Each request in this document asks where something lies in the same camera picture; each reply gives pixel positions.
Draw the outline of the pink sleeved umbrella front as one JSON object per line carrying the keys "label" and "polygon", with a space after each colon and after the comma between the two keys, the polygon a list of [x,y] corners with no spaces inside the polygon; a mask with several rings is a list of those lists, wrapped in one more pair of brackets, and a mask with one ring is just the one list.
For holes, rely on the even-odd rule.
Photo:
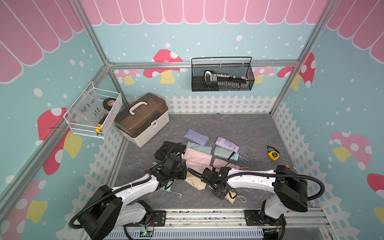
{"label": "pink sleeved umbrella front", "polygon": [[248,171],[250,169],[249,167],[240,167],[238,165],[232,164],[230,162],[227,162],[225,160],[221,160],[218,158],[214,159],[212,166],[215,169],[220,169],[222,167],[228,167],[228,168],[232,168],[236,170],[244,170],[244,171]]}

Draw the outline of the pink sleeve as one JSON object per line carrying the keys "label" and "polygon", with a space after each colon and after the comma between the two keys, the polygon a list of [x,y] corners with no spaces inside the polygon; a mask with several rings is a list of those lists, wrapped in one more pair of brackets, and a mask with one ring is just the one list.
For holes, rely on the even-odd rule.
{"label": "pink sleeve", "polygon": [[184,154],[184,159],[186,161],[192,161],[194,163],[207,165],[209,166],[211,163],[213,156],[204,152],[200,152],[198,150],[194,150],[191,148],[187,148]]}
{"label": "pink sleeve", "polygon": [[210,171],[213,169],[212,166],[207,166],[207,165],[196,163],[190,160],[186,160],[186,166],[187,168],[190,168],[200,174],[202,174],[206,168],[208,168]]}

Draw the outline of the mint green sleeved umbrella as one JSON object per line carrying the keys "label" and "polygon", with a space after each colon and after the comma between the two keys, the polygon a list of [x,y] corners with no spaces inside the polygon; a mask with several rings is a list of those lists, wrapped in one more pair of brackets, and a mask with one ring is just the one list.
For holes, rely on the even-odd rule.
{"label": "mint green sleeved umbrella", "polygon": [[221,158],[223,160],[230,161],[242,161],[245,164],[249,163],[248,156],[243,153],[237,153],[234,151],[230,151],[228,149],[216,146],[214,149],[214,156]]}

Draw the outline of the mint green sleeve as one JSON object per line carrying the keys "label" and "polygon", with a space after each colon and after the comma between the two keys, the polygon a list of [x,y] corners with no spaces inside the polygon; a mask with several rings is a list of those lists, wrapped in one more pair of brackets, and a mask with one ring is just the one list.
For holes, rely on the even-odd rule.
{"label": "mint green sleeve", "polygon": [[209,155],[212,153],[212,148],[211,147],[202,146],[202,145],[199,145],[199,144],[193,143],[193,142],[188,142],[187,143],[187,147],[191,148],[191,149],[194,149],[196,151],[202,152],[202,153],[209,154]]}

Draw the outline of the lilac sleeved umbrella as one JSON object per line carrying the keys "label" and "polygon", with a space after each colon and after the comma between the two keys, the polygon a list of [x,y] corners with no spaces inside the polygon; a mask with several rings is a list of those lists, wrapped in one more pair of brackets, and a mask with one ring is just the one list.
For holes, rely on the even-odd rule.
{"label": "lilac sleeved umbrella", "polygon": [[235,153],[237,153],[239,151],[239,148],[240,148],[235,143],[233,143],[233,142],[231,142],[225,138],[222,138],[222,137],[218,137],[215,144],[221,148],[227,149],[227,150],[235,152]]}

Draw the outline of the lilac sleeve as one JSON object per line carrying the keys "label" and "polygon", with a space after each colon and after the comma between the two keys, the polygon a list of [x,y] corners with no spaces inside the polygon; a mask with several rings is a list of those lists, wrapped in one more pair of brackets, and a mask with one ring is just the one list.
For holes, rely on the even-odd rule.
{"label": "lilac sleeve", "polygon": [[185,135],[184,138],[188,139],[189,141],[192,141],[196,144],[199,144],[201,146],[205,146],[209,142],[209,137],[203,134],[200,134],[196,132],[193,129],[189,129]]}

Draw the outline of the beige sleeve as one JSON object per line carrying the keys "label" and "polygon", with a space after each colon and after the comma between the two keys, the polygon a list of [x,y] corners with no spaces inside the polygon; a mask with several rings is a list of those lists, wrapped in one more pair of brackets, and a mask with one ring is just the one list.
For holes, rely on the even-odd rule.
{"label": "beige sleeve", "polygon": [[187,173],[185,181],[197,190],[204,190],[207,186],[207,184],[202,182],[200,178],[197,178],[189,172]]}

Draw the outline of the beige sleeved umbrella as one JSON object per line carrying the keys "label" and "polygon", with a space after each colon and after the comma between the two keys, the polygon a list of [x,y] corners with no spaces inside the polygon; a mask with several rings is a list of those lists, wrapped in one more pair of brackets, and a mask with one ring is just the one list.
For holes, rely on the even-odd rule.
{"label": "beige sleeved umbrella", "polygon": [[225,199],[228,200],[231,204],[233,204],[236,200],[239,200],[242,203],[246,203],[247,199],[244,196],[238,195],[236,190],[230,190]]}

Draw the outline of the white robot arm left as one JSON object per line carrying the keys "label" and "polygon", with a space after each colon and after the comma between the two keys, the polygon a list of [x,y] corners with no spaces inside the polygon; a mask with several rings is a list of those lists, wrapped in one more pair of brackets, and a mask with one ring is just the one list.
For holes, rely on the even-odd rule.
{"label": "white robot arm left", "polygon": [[99,187],[69,220],[69,228],[83,229],[92,240],[103,240],[118,227],[128,224],[145,227],[153,220],[154,210],[140,198],[157,190],[167,190],[176,180],[186,179],[185,151],[182,143],[164,142],[155,153],[159,162],[143,177],[120,187]]}

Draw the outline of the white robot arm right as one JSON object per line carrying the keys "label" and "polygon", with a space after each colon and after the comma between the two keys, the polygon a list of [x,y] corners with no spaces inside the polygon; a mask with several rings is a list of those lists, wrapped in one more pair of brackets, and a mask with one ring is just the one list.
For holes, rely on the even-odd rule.
{"label": "white robot arm right", "polygon": [[203,173],[189,168],[188,172],[212,188],[219,199],[231,196],[237,188],[263,190],[274,195],[262,202],[257,211],[245,211],[246,219],[264,226],[285,226],[284,214],[289,211],[305,213],[308,202],[321,197],[325,192],[322,181],[306,175],[299,175],[287,166],[278,165],[269,171],[243,171],[222,167],[217,172],[205,168]]}

